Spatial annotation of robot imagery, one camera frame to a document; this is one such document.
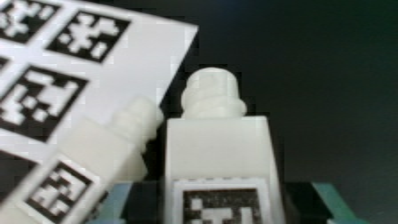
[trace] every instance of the black background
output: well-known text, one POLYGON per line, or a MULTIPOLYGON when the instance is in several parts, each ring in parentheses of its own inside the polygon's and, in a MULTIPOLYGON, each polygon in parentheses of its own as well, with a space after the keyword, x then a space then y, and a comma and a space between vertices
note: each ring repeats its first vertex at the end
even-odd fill
MULTIPOLYGON (((181 113, 188 74, 202 66, 227 68, 239 77, 248 112, 270 118, 284 181, 330 182, 358 217, 394 224, 398 1, 99 3, 199 25, 197 44, 161 104, 167 116, 181 113)), ((159 159, 152 161, 159 172, 159 159)), ((26 170, 24 162, 1 160, 0 190, 10 189, 26 170)))

